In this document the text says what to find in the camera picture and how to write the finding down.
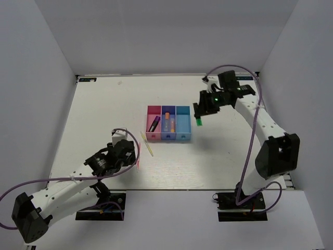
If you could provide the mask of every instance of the black mount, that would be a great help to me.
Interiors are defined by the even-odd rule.
[[[265,180],[295,170],[297,167],[300,139],[296,134],[282,137],[270,136],[255,159],[255,168]]]

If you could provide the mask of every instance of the white backdrop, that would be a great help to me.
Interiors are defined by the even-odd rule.
[[[0,1],[0,194],[24,181],[47,178],[60,141],[75,76],[33,0]],[[15,197],[0,203],[0,221],[14,226]],[[18,231],[0,228],[0,249],[21,249]]]
[[[268,111],[301,140],[296,187],[333,249],[332,1],[300,0],[262,71]]]
[[[297,0],[36,0],[75,74],[259,71]]]

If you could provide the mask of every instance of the marker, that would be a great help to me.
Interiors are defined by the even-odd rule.
[[[170,124],[171,124],[171,132],[175,132],[175,118],[170,119]]]
[[[170,118],[170,113],[166,112],[165,113],[163,132],[168,132],[169,131],[169,122],[170,122],[169,118]]]
[[[161,117],[156,116],[155,119],[154,119],[154,121],[152,122],[152,124],[151,124],[148,132],[154,132],[154,130],[156,129],[156,127],[157,127],[158,123],[160,122],[160,120],[161,120]]]

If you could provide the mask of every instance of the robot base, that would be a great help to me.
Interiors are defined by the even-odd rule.
[[[262,193],[245,202],[241,206],[236,205],[234,192],[216,193],[214,199],[218,204],[219,221],[267,221],[266,208]]]

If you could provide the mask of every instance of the white table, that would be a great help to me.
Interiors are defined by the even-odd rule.
[[[128,191],[124,221],[60,220],[36,250],[313,250],[323,244],[302,191],[284,191],[268,221],[219,222],[213,191]],[[267,205],[278,191],[264,191]]]
[[[142,143],[139,172],[133,169],[104,182],[113,190],[233,190],[244,166],[251,128],[231,106],[203,117],[203,126],[197,127],[193,103],[199,102],[199,91],[206,88],[201,78],[128,76],[79,82],[52,177],[66,176],[105,147],[113,128],[126,127],[142,142],[139,132],[145,131],[148,105],[188,105],[191,142],[150,143],[154,157]],[[255,88],[253,81],[240,84]],[[248,172],[259,149],[255,140]],[[282,177],[278,181],[286,187]]]

